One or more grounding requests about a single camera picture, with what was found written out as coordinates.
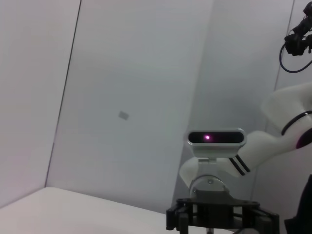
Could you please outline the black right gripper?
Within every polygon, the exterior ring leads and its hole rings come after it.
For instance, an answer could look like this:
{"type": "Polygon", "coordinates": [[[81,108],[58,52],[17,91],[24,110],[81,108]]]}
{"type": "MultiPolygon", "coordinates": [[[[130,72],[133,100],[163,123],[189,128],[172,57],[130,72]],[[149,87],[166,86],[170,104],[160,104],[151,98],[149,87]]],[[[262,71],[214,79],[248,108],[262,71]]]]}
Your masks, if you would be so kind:
{"type": "Polygon", "coordinates": [[[195,192],[179,198],[166,210],[166,230],[188,234],[189,226],[213,229],[251,228],[259,234],[279,234],[279,215],[259,208],[259,203],[233,198],[226,191],[195,192]]]}

